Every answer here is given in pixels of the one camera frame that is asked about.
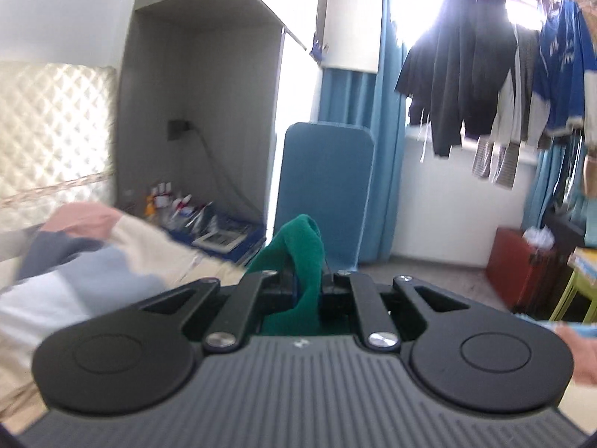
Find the gray wooden floor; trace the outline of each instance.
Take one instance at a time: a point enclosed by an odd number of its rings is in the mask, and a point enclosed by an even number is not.
[[[386,284],[392,284],[395,276],[410,275],[489,307],[507,310],[482,269],[392,257],[388,263],[361,266],[359,271]]]

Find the black jacket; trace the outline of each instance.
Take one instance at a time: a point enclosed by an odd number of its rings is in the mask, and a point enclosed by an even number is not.
[[[491,133],[497,97],[516,53],[506,0],[444,0],[408,52],[396,91],[429,110],[434,152],[449,156],[468,135]]]

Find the green fabric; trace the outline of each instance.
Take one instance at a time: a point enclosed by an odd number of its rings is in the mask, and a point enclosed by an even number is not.
[[[301,288],[296,307],[264,318],[262,335],[321,335],[317,310],[324,260],[319,228],[304,214],[284,224],[272,242],[259,252],[249,266],[249,273],[266,269],[282,271],[292,262]]]

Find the yellow stool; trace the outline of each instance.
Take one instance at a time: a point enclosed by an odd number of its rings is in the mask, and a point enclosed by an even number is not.
[[[594,323],[597,321],[597,285],[589,281],[576,267],[574,267],[570,281],[568,281],[568,286],[563,291],[560,301],[557,302],[557,307],[551,314],[551,317],[549,317],[549,321],[562,320],[563,315],[577,293],[591,300],[589,311],[584,316],[583,323]]]

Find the red box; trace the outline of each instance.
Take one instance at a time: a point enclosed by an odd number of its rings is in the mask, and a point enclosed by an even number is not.
[[[555,251],[537,249],[517,229],[498,227],[485,269],[487,279],[510,309],[529,307]]]

